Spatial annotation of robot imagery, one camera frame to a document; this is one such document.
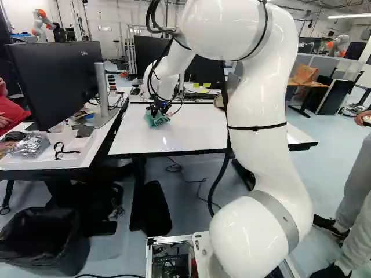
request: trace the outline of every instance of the black bag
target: black bag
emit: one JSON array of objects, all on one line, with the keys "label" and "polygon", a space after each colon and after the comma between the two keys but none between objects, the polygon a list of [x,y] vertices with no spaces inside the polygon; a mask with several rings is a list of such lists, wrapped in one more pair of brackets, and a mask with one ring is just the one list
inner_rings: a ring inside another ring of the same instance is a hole
[{"label": "black bag", "polygon": [[147,236],[165,236],[172,229],[172,219],[165,195],[158,181],[150,181],[138,189],[140,229]]},{"label": "black bag", "polygon": [[0,232],[0,261],[38,275],[74,276],[90,251],[79,229],[79,215],[70,208],[26,208]]},{"label": "black bag", "polygon": [[116,184],[47,184],[52,194],[46,207],[72,208],[79,212],[84,236],[94,236],[102,221],[122,204],[123,188]]}]

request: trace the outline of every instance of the monitor stand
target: monitor stand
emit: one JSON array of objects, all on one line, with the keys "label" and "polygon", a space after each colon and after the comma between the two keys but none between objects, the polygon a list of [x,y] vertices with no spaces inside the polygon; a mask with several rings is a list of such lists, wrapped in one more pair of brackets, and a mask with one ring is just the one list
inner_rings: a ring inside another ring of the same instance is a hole
[{"label": "monitor stand", "polygon": [[100,103],[100,113],[94,116],[94,128],[99,129],[110,121],[120,110],[120,108],[114,108],[110,110],[106,83],[106,71],[104,69],[103,62],[94,63],[97,83],[98,83],[98,94]]},{"label": "monitor stand", "polygon": [[104,117],[101,113],[96,113],[94,116],[94,128],[99,129],[109,122],[120,111],[120,107],[116,107],[108,111],[108,116]]}]

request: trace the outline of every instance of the monitor screen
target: monitor screen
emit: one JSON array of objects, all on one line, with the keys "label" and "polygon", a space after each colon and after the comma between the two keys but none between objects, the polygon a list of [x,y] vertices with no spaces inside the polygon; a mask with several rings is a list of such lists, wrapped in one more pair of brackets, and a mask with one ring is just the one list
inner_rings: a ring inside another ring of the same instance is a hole
[{"label": "monitor screen", "polygon": [[99,42],[17,43],[6,50],[42,131],[72,116],[97,94],[94,63],[103,61]]},{"label": "monitor screen", "polygon": [[155,38],[151,36],[134,36],[137,74],[139,79],[143,79],[143,75],[148,65],[161,56],[168,43],[168,39]]},{"label": "monitor screen", "polygon": [[[134,36],[134,43],[137,74],[138,78],[142,79],[148,65],[161,56],[169,40],[150,36]],[[224,78],[224,70],[220,66],[220,61],[209,60],[196,55],[185,71],[185,75],[186,82],[211,83],[215,85]]]}]

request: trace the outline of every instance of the ceiling light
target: ceiling light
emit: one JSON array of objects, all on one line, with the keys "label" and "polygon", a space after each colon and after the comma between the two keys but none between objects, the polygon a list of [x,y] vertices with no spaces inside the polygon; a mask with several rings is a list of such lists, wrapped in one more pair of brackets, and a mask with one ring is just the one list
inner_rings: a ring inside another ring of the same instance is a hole
[{"label": "ceiling light", "polygon": [[354,13],[354,14],[340,14],[338,16],[328,16],[328,19],[354,19],[356,17],[371,17],[371,13]]}]

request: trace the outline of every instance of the black trash bag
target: black trash bag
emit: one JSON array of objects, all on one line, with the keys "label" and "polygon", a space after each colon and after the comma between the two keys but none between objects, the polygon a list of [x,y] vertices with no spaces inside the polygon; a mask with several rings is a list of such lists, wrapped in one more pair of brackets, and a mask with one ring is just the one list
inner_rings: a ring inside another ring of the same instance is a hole
[{"label": "black trash bag", "polygon": [[70,208],[26,208],[0,232],[0,262],[38,275],[75,276],[89,251],[79,215]]}]

